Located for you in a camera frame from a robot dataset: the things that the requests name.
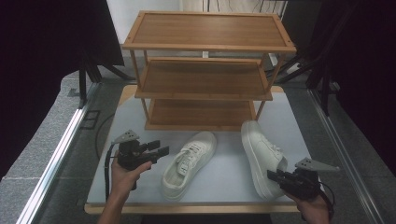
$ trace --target white table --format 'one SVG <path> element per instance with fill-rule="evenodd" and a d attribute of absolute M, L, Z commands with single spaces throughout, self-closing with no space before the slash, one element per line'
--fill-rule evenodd
<path fill-rule="evenodd" d="M 104 178 L 106 152 L 111 141 L 130 129 L 140 136 L 140 143 L 161 140 L 162 147 L 170 147 L 170 153 L 160 158 L 158 163 L 152 165 L 151 170 L 141 175 L 137 182 L 137 189 L 132 191 L 123 208 L 123 213 L 298 212 L 295 203 L 286 196 L 273 201 L 265 201 L 257 194 L 240 132 L 213 132 L 218 140 L 218 146 L 211 161 L 197 173 L 180 202 L 166 201 L 161 194 L 163 172 L 182 146 L 198 132 L 145 130 L 145 113 L 140 99 L 133 97 L 134 91 L 135 86 L 127 86 L 120 98 L 120 105 L 85 204 L 87 213 L 100 214 L 102 212 L 106 201 Z M 293 172 L 297 161 L 305 157 L 310 158 L 309 152 L 286 94 L 277 87 L 274 87 L 272 92 L 274 101 L 266 102 L 259 123 L 267 139 L 283 149 L 289 162 L 288 171 Z"/>

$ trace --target black backdrop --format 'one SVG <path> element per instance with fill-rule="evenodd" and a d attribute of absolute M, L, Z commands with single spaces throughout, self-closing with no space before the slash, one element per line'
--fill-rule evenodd
<path fill-rule="evenodd" d="M 0 176 L 35 134 L 81 51 L 123 65 L 106 0 L 0 3 Z"/>
<path fill-rule="evenodd" d="M 341 87 L 337 93 L 341 106 L 395 175 L 396 4 L 387 0 L 358 1 L 328 65 L 332 79 Z M 334 2 L 327 1 L 323 6 L 317 34 L 340 9 Z"/>

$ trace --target metal stand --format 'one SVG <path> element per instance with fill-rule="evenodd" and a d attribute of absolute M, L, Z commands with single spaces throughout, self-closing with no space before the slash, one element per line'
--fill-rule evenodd
<path fill-rule="evenodd" d="M 286 83 L 287 81 L 301 75 L 302 73 L 311 70 L 312 72 L 308 77 L 308 80 L 306 81 L 305 85 L 308 89 L 314 89 L 317 87 L 319 84 L 320 80 L 322 79 L 322 87 L 321 87 L 321 107 L 325 114 L 328 116 L 329 111 L 328 111 L 328 95 L 330 93 L 330 73 L 329 73 L 329 68 L 328 65 L 326 64 L 329 54 L 334 46 L 334 43 L 338 36 L 341 34 L 341 31 L 344 29 L 348 19 L 350 18 L 352 12 L 354 11 L 356 5 L 358 4 L 359 1 L 355 1 L 353 4 L 349 3 L 342 3 L 344 4 L 341 10 L 338 11 L 337 14 L 335 14 L 332 17 L 332 21 L 329 23 L 327 29 L 325 29 L 325 32 L 321 34 L 321 36 L 318 38 L 316 42 L 311 44 L 306 50 L 303 50 L 302 52 L 298 53 L 296 57 L 291 59 L 289 62 L 285 63 L 282 66 L 282 70 L 284 71 L 285 69 L 288 69 L 292 67 L 294 64 L 296 64 L 299 60 L 302 58 L 308 56 L 309 54 L 315 53 L 315 51 L 318 51 L 319 46 L 323 46 L 323 50 L 318 54 L 318 56 L 312 60 L 310 63 L 304 64 L 301 68 L 298 70 L 288 74 L 286 77 L 280 78 L 276 83 Z"/>
<path fill-rule="evenodd" d="M 116 76 L 123 78 L 124 80 L 135 80 L 134 77 L 127 76 L 119 69 L 111 64 L 101 62 L 97 58 L 90 56 L 86 50 L 82 50 L 80 53 L 80 65 L 79 65 L 79 106 L 81 109 L 87 103 L 87 78 L 86 74 L 92 82 L 98 83 L 102 80 L 102 75 L 97 67 L 97 64 L 101 64 L 103 67 L 114 73 Z"/>

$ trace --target wooden shoe rack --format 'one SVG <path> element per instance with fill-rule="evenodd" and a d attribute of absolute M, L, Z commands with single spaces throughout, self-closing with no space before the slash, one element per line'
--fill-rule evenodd
<path fill-rule="evenodd" d="M 240 131 L 258 119 L 286 54 L 295 47 L 276 14 L 141 11 L 122 46 L 131 52 L 135 98 L 146 129 Z M 139 74 L 136 50 L 146 66 Z M 262 53 L 260 59 L 149 57 L 148 50 Z M 263 71 L 268 53 L 279 54 L 271 78 Z M 261 104 L 256 113 L 253 102 Z"/>

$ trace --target white wall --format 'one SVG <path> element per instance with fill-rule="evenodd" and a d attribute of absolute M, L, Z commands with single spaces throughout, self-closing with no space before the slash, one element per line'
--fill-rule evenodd
<path fill-rule="evenodd" d="M 125 41 L 140 10 L 179 11 L 179 0 L 107 0 L 120 44 Z"/>

